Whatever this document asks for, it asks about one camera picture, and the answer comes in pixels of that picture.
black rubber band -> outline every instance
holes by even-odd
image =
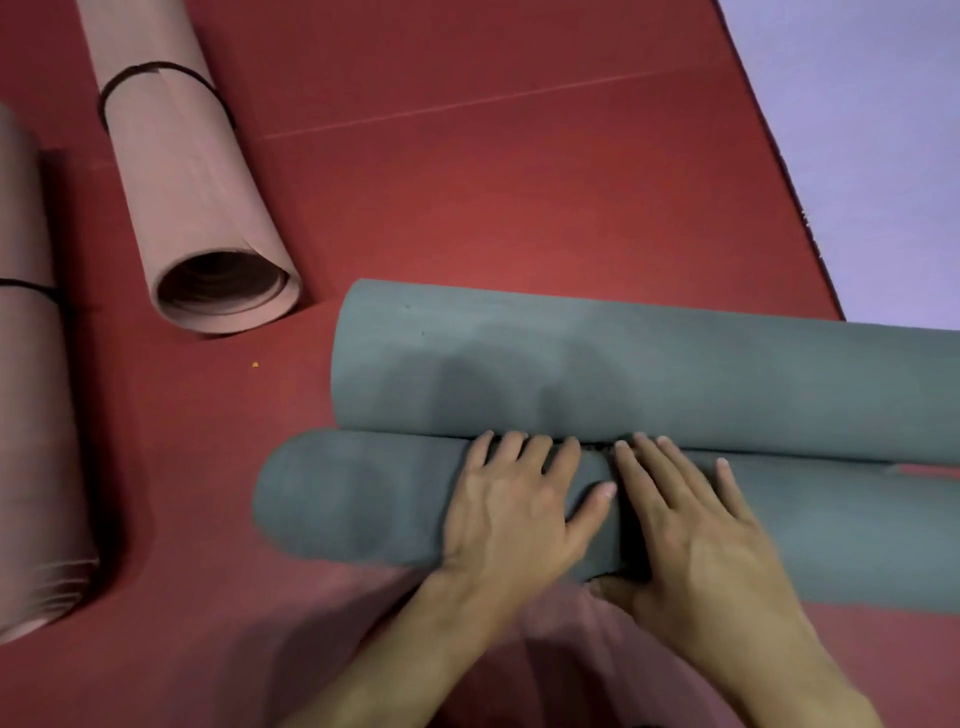
[[[220,102],[220,106],[224,108],[224,113],[227,115],[230,125],[234,129],[237,128],[236,119],[233,118],[233,112],[230,110],[230,107],[227,106],[227,102],[224,100],[224,97],[220,95],[220,91],[216,89],[216,86],[205,79],[201,74],[197,73],[195,70],[193,70],[193,68],[187,68],[185,65],[173,63],[172,61],[149,61],[147,63],[139,63],[138,65],[127,66],[120,71],[120,73],[107,81],[106,84],[104,84],[103,89],[100,91],[100,98],[97,101],[97,115],[100,117],[100,123],[104,125],[104,129],[107,131],[107,133],[110,133],[110,129],[107,126],[107,99],[110,97],[110,94],[113,93],[116,87],[125,82],[128,78],[138,76],[141,73],[156,73],[161,68],[168,68],[171,71],[185,73],[190,78],[196,79],[201,84],[206,86],[207,90],[217,97],[217,101]]]
[[[40,285],[39,283],[30,283],[28,280],[20,279],[0,279],[0,288],[9,287],[9,288],[29,288],[32,291],[37,293],[42,293],[56,305],[62,305],[63,301],[60,300],[60,291],[56,288],[51,288],[49,285]]]

hand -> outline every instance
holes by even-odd
[[[580,443],[567,439],[543,474],[551,438],[538,435],[524,448],[524,435],[509,432],[488,463],[492,437],[481,435],[467,453],[446,515],[441,571],[482,593],[509,620],[583,557],[607,517],[615,486],[596,486],[566,522],[564,501]]]
[[[600,577],[593,593],[685,658],[752,724],[806,725],[792,697],[805,712],[829,704],[837,718],[843,695],[855,714],[876,717],[862,710],[864,700],[847,699],[846,678],[821,647],[727,460],[717,460],[714,491],[669,439],[655,444],[638,434],[635,443],[618,442],[616,462],[653,579],[640,586]]]

roll opening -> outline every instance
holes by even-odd
[[[260,255],[218,251],[188,258],[163,277],[157,302],[169,313],[242,313],[274,299],[289,275]]]

red floor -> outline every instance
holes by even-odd
[[[0,648],[5,725],[272,725],[403,592],[394,572],[286,558],[250,520],[267,453],[331,423],[338,297],[358,277],[836,315],[710,0],[189,6],[310,305],[215,341],[161,321],[73,5],[2,1],[0,99],[49,151],[91,480],[123,524],[106,593]],[[960,723],[960,619],[811,612],[888,725]],[[558,587],[444,725],[588,714],[732,720]]]

purple wall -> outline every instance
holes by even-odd
[[[847,319],[960,330],[960,2],[721,6]]]

